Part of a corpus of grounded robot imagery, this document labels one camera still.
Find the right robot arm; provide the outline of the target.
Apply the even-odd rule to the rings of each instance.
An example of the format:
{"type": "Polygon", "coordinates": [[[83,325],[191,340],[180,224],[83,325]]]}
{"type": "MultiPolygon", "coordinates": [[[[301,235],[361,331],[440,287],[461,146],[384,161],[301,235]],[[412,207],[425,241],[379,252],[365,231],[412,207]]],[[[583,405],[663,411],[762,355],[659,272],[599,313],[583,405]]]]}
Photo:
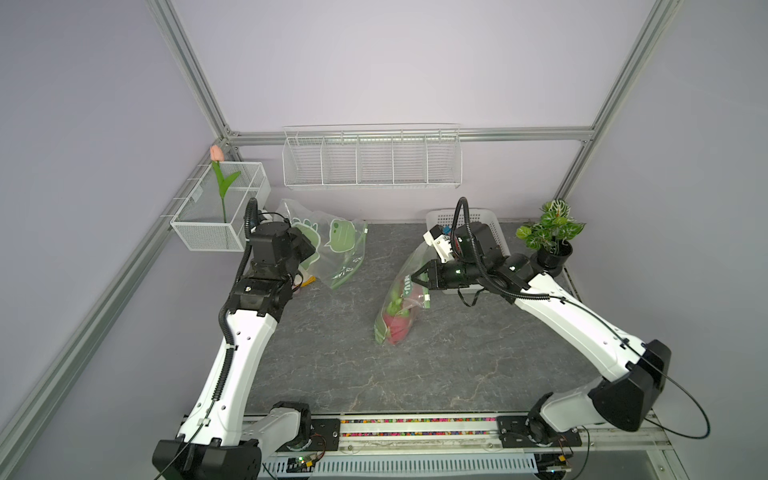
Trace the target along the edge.
{"type": "Polygon", "coordinates": [[[540,446],[581,426],[608,424],[636,432],[673,381],[667,345],[624,332],[557,283],[572,252],[570,241],[581,230],[568,204],[552,200],[539,223],[519,230],[521,239],[533,242],[534,252],[506,253],[492,228],[472,220],[467,199],[460,198],[450,226],[435,224],[424,234],[425,246],[434,253],[410,276],[429,290],[478,286],[498,295],[543,322],[596,368],[596,380],[565,393],[546,393],[529,410],[523,431],[540,446]]]}

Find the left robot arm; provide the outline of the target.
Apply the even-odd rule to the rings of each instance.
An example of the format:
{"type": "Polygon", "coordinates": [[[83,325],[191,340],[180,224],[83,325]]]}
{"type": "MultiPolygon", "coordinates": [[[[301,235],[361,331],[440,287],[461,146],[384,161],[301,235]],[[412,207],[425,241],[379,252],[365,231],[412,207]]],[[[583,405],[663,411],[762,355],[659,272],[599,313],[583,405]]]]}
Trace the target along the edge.
{"type": "Polygon", "coordinates": [[[244,213],[246,246],[233,286],[218,312],[223,336],[206,383],[177,434],[157,443],[159,479],[255,479],[280,448],[311,446],[310,407],[280,401],[244,438],[244,416],[263,353],[297,291],[300,265],[316,249],[289,220],[262,213],[250,199],[244,213]]]}

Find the zip-top bag green print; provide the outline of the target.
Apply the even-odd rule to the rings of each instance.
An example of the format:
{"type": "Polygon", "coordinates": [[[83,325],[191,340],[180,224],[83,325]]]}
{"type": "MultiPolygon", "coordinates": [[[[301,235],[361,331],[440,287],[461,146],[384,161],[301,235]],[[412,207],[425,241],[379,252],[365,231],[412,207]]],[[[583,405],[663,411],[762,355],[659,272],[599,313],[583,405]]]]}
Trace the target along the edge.
{"type": "Polygon", "coordinates": [[[368,224],[323,211],[312,211],[296,200],[283,199],[278,212],[303,233],[315,252],[300,264],[304,273],[337,289],[362,266],[368,224]]]}
{"type": "Polygon", "coordinates": [[[374,323],[374,338],[378,344],[387,342],[385,340],[384,314],[401,315],[406,310],[410,310],[415,320],[421,310],[430,308],[430,290],[414,284],[410,275],[428,261],[435,259],[437,259],[436,253],[425,243],[422,243],[404,262],[389,288],[384,304],[374,323]]]}

